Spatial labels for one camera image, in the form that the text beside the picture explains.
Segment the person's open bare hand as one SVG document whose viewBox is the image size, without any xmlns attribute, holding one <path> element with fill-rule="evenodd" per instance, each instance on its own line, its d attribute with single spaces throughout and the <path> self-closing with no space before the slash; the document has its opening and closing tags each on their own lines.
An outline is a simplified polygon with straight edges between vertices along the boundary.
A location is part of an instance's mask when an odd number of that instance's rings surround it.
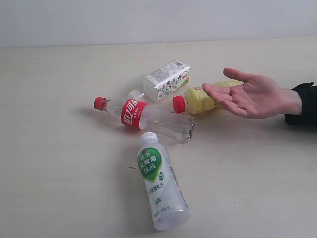
<svg viewBox="0 0 317 238">
<path fill-rule="evenodd" d="M 299 115 L 302 101 L 293 90 L 281 88 L 274 80 L 232 68 L 224 76 L 243 82 L 233 87 L 204 83 L 202 89 L 223 109 L 247 119 L 265 119 L 280 114 Z"/>
</svg>

